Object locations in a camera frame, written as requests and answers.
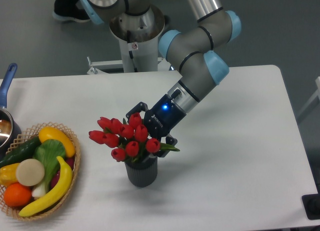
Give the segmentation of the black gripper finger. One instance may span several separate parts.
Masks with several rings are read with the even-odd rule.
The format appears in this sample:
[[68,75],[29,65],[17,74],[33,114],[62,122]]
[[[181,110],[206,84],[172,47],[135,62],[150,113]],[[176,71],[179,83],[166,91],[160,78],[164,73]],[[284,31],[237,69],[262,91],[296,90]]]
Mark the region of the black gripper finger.
[[144,102],[139,102],[137,105],[135,105],[126,115],[125,117],[127,118],[127,121],[130,120],[130,117],[135,114],[135,113],[141,113],[141,112],[147,112],[149,110],[149,107],[146,103]]
[[160,150],[154,154],[149,154],[149,158],[164,158],[170,151],[177,151],[176,144],[178,143],[178,140],[174,137],[172,137],[170,134],[168,134],[165,137],[165,143],[160,143]]

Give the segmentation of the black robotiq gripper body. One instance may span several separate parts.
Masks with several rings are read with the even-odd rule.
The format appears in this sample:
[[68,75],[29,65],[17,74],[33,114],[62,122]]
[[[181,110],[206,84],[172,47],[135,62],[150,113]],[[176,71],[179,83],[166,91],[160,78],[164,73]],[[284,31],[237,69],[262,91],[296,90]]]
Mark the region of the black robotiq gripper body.
[[175,104],[168,94],[165,94],[151,109],[145,112],[143,124],[147,128],[149,136],[160,141],[186,115],[186,112]]

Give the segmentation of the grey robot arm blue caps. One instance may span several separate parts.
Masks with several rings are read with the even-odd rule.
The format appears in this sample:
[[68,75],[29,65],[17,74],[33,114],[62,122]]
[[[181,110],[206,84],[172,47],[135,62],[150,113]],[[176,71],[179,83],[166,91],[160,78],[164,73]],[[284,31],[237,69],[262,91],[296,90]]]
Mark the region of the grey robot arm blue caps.
[[214,49],[235,39],[242,30],[239,17],[224,10],[220,0],[188,0],[198,26],[187,33],[165,31],[165,18],[150,0],[80,0],[91,21],[107,23],[118,39],[126,73],[156,71],[162,56],[181,79],[152,108],[143,102],[126,115],[142,136],[119,138],[118,160],[164,157],[176,149],[170,131],[229,73]]

